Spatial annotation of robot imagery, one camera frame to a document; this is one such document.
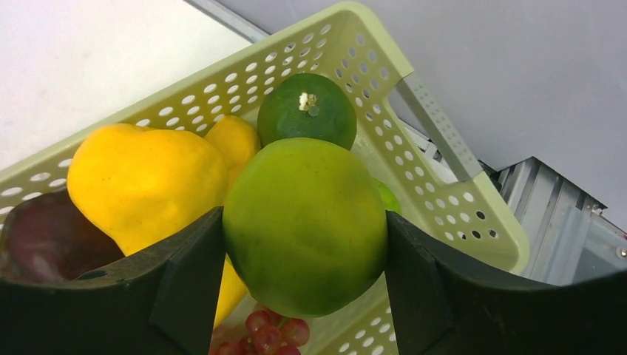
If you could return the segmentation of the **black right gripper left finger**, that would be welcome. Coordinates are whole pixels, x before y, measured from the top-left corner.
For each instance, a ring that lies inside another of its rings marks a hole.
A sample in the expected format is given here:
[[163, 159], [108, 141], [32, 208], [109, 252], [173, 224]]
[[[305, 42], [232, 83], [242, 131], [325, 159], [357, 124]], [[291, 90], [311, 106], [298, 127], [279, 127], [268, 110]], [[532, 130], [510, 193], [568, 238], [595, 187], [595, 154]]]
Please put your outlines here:
[[57, 284], [1, 283], [3, 354], [207, 354], [225, 261], [222, 209]]

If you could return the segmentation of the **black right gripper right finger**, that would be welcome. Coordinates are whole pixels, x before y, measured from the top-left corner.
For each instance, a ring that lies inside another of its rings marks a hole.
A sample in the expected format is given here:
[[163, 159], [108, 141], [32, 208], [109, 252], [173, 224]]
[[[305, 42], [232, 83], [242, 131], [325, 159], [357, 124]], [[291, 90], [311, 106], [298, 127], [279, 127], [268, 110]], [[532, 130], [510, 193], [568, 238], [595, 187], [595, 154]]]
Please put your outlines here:
[[554, 286], [482, 263], [387, 213], [400, 354], [624, 354], [626, 273]]

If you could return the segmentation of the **yellow fake fruit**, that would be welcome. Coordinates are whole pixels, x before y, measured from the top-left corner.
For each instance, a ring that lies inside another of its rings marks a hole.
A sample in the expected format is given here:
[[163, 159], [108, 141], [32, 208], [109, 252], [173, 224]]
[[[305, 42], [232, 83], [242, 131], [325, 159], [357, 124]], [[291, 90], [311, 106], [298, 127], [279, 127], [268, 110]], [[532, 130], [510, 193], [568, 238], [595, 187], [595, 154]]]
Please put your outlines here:
[[222, 205], [231, 182], [228, 161], [206, 139], [132, 124], [88, 135], [67, 173], [71, 201], [125, 256]]

